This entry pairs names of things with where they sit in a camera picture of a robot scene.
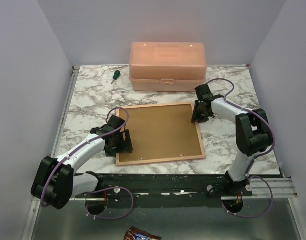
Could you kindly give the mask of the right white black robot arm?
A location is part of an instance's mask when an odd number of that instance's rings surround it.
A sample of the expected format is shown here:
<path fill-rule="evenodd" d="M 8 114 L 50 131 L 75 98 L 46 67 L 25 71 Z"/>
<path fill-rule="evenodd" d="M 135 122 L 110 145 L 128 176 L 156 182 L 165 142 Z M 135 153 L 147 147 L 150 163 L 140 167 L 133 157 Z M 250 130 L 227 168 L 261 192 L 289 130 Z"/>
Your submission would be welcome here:
<path fill-rule="evenodd" d="M 258 153 L 264 153 L 274 143 L 263 109 L 250 110 L 232 103 L 223 95 L 214 95 L 207 84 L 195 88 L 197 100 L 191 121 L 206 123 L 219 115 L 235 124 L 235 140 L 238 153 L 226 175 L 229 180 L 223 183 L 223 191 L 234 196 L 241 190 L 241 182 L 247 179 Z"/>

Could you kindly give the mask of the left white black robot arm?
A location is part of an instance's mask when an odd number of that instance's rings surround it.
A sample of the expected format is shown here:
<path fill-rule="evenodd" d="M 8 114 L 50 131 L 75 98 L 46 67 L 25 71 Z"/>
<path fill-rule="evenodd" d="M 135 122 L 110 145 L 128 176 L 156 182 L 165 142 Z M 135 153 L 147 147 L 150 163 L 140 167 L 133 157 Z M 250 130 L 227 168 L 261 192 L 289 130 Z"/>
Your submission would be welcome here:
<path fill-rule="evenodd" d="M 46 156 L 41 161 L 31 188 L 31 195 L 40 199 L 42 207 L 62 209 L 77 189 L 74 178 L 86 162 L 105 152 L 107 157 L 131 153 L 133 145 L 126 120 L 113 115 L 101 127 L 94 127 L 73 149 L 57 157 Z"/>

